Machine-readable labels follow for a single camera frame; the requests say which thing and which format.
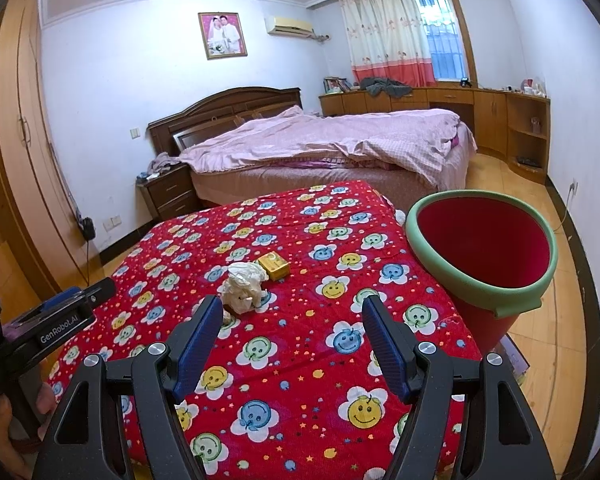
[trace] floral curtain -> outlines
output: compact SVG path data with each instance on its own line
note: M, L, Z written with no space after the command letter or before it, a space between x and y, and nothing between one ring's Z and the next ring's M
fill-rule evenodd
M358 81L390 77L433 86L429 43L416 0L340 0Z

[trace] air conditioner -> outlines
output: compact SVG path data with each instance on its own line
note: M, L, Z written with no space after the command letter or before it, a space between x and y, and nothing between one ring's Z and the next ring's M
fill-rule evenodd
M291 18L280 18L269 16L265 18L267 32L277 36L293 36L295 38L315 37L314 28L311 23L293 20Z

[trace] trash can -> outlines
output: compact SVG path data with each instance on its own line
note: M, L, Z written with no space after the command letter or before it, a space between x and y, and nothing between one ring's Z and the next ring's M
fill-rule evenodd
M519 314L542 305L558 261L555 235L538 211L482 190L426 196L405 231L420 263L451 296L482 354Z

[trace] red blanket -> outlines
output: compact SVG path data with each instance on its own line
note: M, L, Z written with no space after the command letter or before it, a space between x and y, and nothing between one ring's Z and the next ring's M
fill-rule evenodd
M346 182L164 222L113 274L116 297L65 345L49 383L59 397L87 354L120 359L165 340L205 294L217 293L228 264L276 251L291 275L265 282L260 307L220 331L195 393L177 407L186 439L213 478L380 478L409 408L382 378L363 299L378 293L418 339L480 358L394 215L367 184ZM458 447L457 399L441 468ZM133 398L122 402L130 456L145 462Z

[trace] groom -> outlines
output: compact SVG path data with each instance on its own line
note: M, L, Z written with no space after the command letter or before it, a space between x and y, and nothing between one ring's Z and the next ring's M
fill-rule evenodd
M240 34L238 33L238 29L235 28L235 25L229 23L226 16L220 16L220 23L229 52L231 54L240 54Z

